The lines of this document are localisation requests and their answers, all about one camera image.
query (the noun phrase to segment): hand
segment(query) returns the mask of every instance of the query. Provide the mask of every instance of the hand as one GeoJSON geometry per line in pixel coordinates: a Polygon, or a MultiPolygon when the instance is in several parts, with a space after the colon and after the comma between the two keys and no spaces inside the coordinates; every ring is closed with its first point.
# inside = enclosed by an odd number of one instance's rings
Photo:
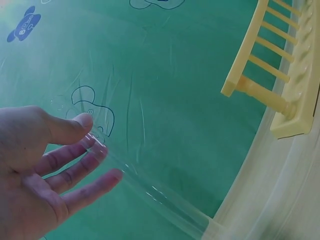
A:
{"type": "MultiPolygon", "coordinates": [[[[0,108],[0,239],[38,240],[118,184],[122,172],[112,169],[60,196],[99,166],[107,148],[101,155],[89,152],[61,173],[42,178],[86,153],[79,141],[92,126],[86,113],[65,120],[36,106],[0,108]],[[48,144],[64,146],[43,155],[48,144]]],[[[87,144],[94,143],[87,139],[87,144]]]]}

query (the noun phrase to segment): clear plastic container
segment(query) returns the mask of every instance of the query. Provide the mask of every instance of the clear plastic container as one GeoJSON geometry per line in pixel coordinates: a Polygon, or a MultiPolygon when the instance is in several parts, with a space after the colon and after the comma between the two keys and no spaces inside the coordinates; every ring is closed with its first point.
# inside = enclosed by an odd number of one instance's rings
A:
{"type": "MultiPolygon", "coordinates": [[[[68,104],[63,95],[56,96],[51,101],[51,107],[56,110],[54,115],[60,118],[66,118],[69,111],[75,114],[82,112],[76,109],[74,105],[68,104]]],[[[86,138],[81,143],[89,152],[100,154],[100,151],[103,151],[104,145],[106,145],[108,148],[108,162],[112,162],[115,168],[123,172],[123,181],[143,201],[186,234],[195,240],[237,239],[223,226],[214,222],[210,217],[182,199],[171,189],[160,182],[154,181],[135,161],[130,161],[128,156],[118,148],[117,143],[112,142],[111,138],[105,135],[98,127],[93,125],[91,132],[88,133],[86,138]],[[95,144],[89,148],[86,144],[86,138],[94,138],[95,144]]]]}

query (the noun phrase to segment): yellow railing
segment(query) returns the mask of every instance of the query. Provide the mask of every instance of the yellow railing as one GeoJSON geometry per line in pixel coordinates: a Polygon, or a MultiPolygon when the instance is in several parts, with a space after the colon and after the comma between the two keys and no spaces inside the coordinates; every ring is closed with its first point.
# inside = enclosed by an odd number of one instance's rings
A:
{"type": "MultiPolygon", "coordinates": [[[[299,61],[301,61],[304,55],[308,54],[310,46],[308,48],[308,44],[306,45],[305,41],[308,40],[311,45],[312,45],[312,42],[315,41],[314,32],[316,31],[315,29],[317,29],[318,25],[320,25],[320,22],[317,23],[316,19],[312,19],[315,14],[314,12],[313,13],[310,12],[310,9],[315,9],[315,7],[314,6],[310,7],[310,6],[312,4],[316,4],[316,2],[317,0],[306,0],[305,6],[303,7],[303,9],[299,10],[284,3],[281,0],[259,0],[257,3],[257,7],[254,11],[252,20],[250,22],[250,25],[248,27],[248,30],[240,46],[240,49],[236,55],[233,65],[229,71],[229,74],[227,75],[227,78],[221,90],[221,93],[226,95],[227,97],[230,97],[235,90],[246,93],[247,95],[254,97],[258,101],[265,104],[266,106],[274,109],[277,113],[281,114],[282,119],[279,119],[279,116],[276,116],[278,119],[275,120],[276,123],[273,124],[273,129],[275,129],[274,133],[277,138],[288,137],[289,135],[292,135],[292,134],[308,133],[308,131],[310,131],[310,128],[311,128],[309,123],[310,117],[307,117],[308,119],[305,118],[305,122],[306,121],[308,122],[306,126],[306,123],[303,122],[303,117],[301,117],[302,113],[300,113],[301,104],[300,103],[297,104],[297,101],[294,101],[290,97],[287,97],[288,93],[285,92],[285,89],[288,88],[289,86],[290,91],[295,91],[295,89],[292,89],[292,88],[296,88],[298,78],[300,78],[300,80],[303,80],[302,82],[305,85],[305,87],[308,87],[308,88],[310,87],[310,82],[307,79],[308,76],[306,76],[305,73],[299,72],[299,70],[297,71],[292,68],[294,67],[299,68],[299,65],[300,65],[299,61]],[[296,22],[293,20],[293,18],[288,18],[284,16],[282,13],[271,8],[269,6],[270,1],[273,1],[277,3],[278,6],[281,6],[282,8],[289,10],[292,15],[297,16],[299,21],[296,22]],[[291,28],[295,29],[296,35],[292,36],[287,32],[284,32],[281,29],[277,28],[276,26],[266,22],[264,20],[266,12],[274,15],[278,19],[287,23],[291,28]],[[268,29],[269,31],[284,38],[287,42],[291,43],[294,49],[293,53],[286,52],[285,50],[281,49],[275,44],[269,42],[267,39],[264,39],[263,37],[258,36],[259,30],[261,28],[268,29]],[[255,44],[264,46],[267,49],[281,56],[283,59],[286,59],[290,63],[291,70],[289,68],[288,73],[282,72],[281,70],[263,61],[259,57],[253,55],[252,50],[255,44]],[[302,51],[300,50],[301,48],[306,49],[306,51],[302,53],[302,51]],[[266,89],[265,87],[257,84],[252,79],[249,79],[248,77],[246,77],[244,75],[244,70],[248,61],[259,66],[260,68],[274,75],[278,79],[284,81],[285,87],[282,95],[278,95],[266,89]],[[300,125],[301,125],[300,128],[299,127],[297,128],[297,121],[298,122],[300,121],[300,125]],[[293,124],[295,127],[295,130],[292,130],[293,122],[295,122],[294,123],[295,125],[293,124]]],[[[319,81],[318,80],[312,80],[312,81],[313,82],[311,83],[311,85],[314,88],[318,88],[319,81]]],[[[311,100],[305,100],[303,98],[304,97],[302,97],[302,100],[301,100],[303,104],[306,104],[306,101],[309,101],[308,102],[309,104],[311,103],[315,105],[316,100],[314,97],[311,100]]]]}

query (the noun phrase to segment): fingernail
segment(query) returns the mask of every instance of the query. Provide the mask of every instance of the fingernail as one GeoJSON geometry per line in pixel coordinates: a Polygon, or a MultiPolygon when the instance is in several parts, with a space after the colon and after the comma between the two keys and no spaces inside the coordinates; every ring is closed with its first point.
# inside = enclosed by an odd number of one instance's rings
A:
{"type": "Polygon", "coordinates": [[[81,113],[73,118],[73,120],[78,122],[83,128],[91,127],[93,124],[92,116],[88,113],[81,113]]]}

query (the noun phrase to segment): cartoon print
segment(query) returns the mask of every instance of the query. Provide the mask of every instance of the cartoon print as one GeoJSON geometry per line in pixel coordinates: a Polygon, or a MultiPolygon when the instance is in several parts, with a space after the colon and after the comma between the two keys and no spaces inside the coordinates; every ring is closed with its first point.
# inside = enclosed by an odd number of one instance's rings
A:
{"type": "Polygon", "coordinates": [[[25,11],[22,20],[18,23],[15,30],[9,33],[6,39],[8,43],[15,40],[15,38],[18,38],[19,41],[23,41],[29,36],[41,19],[40,14],[33,14],[35,11],[35,6],[31,6],[25,11]]]}
{"type": "Polygon", "coordinates": [[[162,9],[171,10],[179,7],[185,0],[129,0],[131,7],[135,9],[146,9],[156,5],[162,9]]]}
{"type": "MultiPolygon", "coordinates": [[[[78,87],[71,95],[72,104],[77,110],[91,114],[94,125],[106,136],[110,137],[115,124],[114,112],[107,106],[95,104],[96,93],[90,86],[84,85],[78,87]]],[[[69,109],[66,113],[67,119],[76,116],[73,109],[69,109]]],[[[105,143],[105,138],[99,132],[92,130],[93,135],[101,142],[105,143]]]]}

